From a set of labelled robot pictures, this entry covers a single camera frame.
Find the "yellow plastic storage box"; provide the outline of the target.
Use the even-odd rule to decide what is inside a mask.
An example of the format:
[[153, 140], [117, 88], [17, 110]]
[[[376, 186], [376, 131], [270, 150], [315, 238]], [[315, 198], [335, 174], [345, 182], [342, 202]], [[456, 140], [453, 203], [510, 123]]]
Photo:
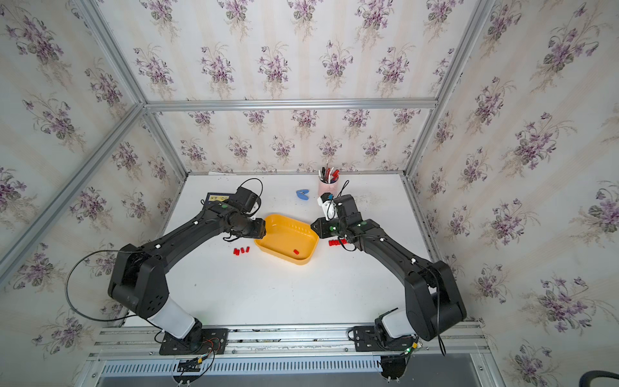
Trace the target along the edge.
[[310, 261], [319, 237], [309, 224], [281, 214], [271, 214], [265, 222], [266, 236], [255, 241], [259, 250], [296, 265], [304, 265]]

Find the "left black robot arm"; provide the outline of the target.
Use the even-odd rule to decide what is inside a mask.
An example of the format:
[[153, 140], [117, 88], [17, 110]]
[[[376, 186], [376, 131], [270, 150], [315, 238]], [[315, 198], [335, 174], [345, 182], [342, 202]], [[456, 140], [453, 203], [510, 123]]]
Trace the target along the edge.
[[193, 219], [161, 238], [140, 247], [129, 243], [121, 248], [108, 295], [174, 339], [198, 345], [202, 324], [172, 299], [167, 274], [193, 250], [222, 233], [261, 240], [266, 236], [265, 221], [229, 204], [204, 206]]

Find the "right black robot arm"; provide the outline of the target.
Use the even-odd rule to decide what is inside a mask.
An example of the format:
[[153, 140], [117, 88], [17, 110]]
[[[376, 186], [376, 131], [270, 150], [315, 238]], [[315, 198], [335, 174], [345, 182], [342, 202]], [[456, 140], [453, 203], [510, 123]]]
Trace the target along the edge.
[[443, 261], [431, 262], [415, 255], [390, 237], [372, 219], [345, 224], [342, 219], [319, 218], [311, 229], [321, 239], [346, 240], [357, 250], [383, 264], [404, 288], [404, 311], [385, 324], [393, 337], [399, 328], [422, 340], [433, 340], [467, 317], [451, 267]]

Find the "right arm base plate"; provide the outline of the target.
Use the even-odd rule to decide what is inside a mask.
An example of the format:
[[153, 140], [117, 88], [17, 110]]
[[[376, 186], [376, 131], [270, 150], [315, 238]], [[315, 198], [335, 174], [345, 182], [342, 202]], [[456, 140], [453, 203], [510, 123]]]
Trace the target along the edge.
[[416, 335], [393, 338], [377, 326], [355, 326], [347, 330], [346, 336], [353, 342], [357, 352], [405, 352], [418, 346]]

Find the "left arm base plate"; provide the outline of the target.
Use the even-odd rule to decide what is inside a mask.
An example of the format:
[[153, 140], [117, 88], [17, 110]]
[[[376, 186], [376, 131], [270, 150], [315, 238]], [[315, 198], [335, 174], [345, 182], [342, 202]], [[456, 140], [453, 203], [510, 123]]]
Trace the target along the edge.
[[203, 328], [201, 332], [190, 332], [187, 337], [178, 339], [165, 333], [158, 354], [160, 356], [198, 356], [209, 351], [222, 355], [227, 346], [227, 328]]

